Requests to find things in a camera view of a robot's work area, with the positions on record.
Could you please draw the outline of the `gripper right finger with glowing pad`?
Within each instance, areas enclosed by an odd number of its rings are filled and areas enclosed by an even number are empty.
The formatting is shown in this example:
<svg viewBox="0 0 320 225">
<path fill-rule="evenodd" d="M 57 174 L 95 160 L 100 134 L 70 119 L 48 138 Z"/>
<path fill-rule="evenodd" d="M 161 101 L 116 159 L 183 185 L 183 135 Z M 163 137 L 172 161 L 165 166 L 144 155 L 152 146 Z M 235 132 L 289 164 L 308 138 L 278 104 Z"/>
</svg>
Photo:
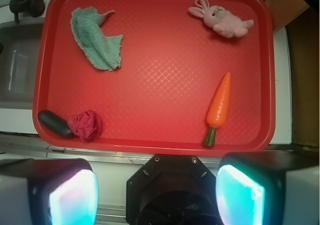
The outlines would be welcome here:
<svg viewBox="0 0 320 225">
<path fill-rule="evenodd" d="M 320 159 L 314 152 L 230 152 L 215 195 L 224 225 L 318 225 Z"/>
</svg>

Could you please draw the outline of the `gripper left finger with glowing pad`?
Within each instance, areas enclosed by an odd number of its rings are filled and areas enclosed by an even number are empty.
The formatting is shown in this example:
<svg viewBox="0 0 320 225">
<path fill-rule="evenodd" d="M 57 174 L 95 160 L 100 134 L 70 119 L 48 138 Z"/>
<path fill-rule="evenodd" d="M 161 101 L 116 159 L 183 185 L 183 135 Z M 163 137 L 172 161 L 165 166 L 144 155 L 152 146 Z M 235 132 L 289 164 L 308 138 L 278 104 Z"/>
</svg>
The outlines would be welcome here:
<svg viewBox="0 0 320 225">
<path fill-rule="evenodd" d="M 75 159 L 2 159 L 2 225 L 93 225 L 98 179 L 90 163 Z"/>
</svg>

